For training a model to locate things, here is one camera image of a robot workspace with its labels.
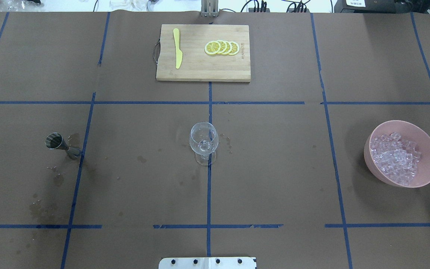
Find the steel cocktail jigger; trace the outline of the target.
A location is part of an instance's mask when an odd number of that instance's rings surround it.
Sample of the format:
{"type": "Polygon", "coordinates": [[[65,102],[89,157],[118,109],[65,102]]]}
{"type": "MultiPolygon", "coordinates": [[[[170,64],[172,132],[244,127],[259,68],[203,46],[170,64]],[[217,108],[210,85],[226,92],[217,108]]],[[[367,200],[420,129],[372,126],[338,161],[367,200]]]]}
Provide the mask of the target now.
{"type": "Polygon", "coordinates": [[[45,139],[46,148],[50,150],[63,150],[66,155],[72,159],[77,160],[82,156],[82,150],[77,147],[67,145],[63,136],[60,133],[50,133],[45,139]]]}

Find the clear wine glass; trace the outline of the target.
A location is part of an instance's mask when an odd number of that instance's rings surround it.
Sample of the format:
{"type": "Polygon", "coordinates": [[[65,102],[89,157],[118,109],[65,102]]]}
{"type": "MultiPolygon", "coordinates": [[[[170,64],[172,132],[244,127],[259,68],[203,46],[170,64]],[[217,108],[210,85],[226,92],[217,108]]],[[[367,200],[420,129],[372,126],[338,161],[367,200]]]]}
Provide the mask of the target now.
{"type": "Polygon", "coordinates": [[[219,135],[213,124],[206,121],[196,123],[191,128],[189,144],[198,164],[209,166],[216,160],[219,135]]]}

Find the pink bowl of ice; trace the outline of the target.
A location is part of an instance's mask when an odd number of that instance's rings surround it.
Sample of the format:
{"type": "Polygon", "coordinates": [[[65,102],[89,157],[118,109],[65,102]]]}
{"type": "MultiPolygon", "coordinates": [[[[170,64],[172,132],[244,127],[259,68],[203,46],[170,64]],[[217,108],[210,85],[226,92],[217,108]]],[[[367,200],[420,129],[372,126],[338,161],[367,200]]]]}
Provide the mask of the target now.
{"type": "Polygon", "coordinates": [[[365,143],[364,160],[386,184],[420,188],[430,183],[430,137],[407,121],[390,120],[377,126],[365,143]]]}

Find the wooden cutting board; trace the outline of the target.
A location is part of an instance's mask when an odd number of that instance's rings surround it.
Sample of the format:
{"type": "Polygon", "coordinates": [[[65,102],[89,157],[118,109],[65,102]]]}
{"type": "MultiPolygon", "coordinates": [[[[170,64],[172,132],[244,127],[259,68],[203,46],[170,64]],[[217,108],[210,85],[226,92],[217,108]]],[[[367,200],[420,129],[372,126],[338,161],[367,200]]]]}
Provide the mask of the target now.
{"type": "Polygon", "coordinates": [[[158,81],[251,82],[250,30],[248,25],[163,24],[160,54],[157,61],[158,81]],[[180,48],[184,54],[181,67],[175,68],[173,29],[180,30],[180,48]],[[208,55],[209,41],[235,41],[235,56],[208,55]]]}

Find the yellow plastic knife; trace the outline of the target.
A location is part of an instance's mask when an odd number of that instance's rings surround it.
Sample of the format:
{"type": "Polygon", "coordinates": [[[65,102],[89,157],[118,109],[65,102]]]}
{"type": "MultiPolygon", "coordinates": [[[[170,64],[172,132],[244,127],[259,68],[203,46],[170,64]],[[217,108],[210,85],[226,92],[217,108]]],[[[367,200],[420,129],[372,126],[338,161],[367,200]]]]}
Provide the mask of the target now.
{"type": "Polygon", "coordinates": [[[173,29],[174,45],[175,45],[175,68],[179,69],[183,60],[183,52],[180,48],[180,30],[178,28],[173,29]]]}

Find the lemon slice nearest knife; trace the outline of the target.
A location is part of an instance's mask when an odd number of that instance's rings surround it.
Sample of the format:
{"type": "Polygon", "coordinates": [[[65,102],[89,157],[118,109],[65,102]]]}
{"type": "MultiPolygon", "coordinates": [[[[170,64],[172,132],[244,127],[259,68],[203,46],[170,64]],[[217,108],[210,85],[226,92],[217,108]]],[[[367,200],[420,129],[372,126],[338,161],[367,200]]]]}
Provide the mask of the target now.
{"type": "Polygon", "coordinates": [[[208,55],[216,55],[220,52],[222,46],[219,41],[209,41],[204,47],[204,51],[208,55]]]}

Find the white crumpled cloth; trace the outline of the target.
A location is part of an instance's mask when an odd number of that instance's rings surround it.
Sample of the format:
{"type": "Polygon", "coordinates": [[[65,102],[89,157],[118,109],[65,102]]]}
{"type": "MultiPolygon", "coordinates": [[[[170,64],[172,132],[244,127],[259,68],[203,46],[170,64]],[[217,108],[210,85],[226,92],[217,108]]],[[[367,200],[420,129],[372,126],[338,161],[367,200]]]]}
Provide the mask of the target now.
{"type": "Polygon", "coordinates": [[[127,10],[135,12],[145,12],[150,0],[110,0],[111,10],[127,10]]]}

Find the black computer box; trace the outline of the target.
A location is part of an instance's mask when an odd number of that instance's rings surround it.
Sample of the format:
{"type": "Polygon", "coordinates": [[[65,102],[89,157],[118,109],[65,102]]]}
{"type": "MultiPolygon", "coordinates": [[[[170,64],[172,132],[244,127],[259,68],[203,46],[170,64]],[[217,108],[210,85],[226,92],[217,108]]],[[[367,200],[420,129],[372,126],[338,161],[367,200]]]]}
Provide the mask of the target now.
{"type": "Polygon", "coordinates": [[[430,10],[430,0],[337,0],[334,13],[422,13],[430,10]]]}

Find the aluminium frame post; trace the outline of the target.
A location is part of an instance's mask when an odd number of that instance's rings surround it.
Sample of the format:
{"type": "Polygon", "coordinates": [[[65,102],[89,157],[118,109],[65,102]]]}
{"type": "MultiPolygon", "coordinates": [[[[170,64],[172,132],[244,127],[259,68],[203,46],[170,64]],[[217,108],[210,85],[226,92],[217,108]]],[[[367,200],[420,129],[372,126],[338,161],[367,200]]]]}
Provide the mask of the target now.
{"type": "Polygon", "coordinates": [[[218,0],[201,0],[201,17],[218,17],[219,16],[218,0]]]}

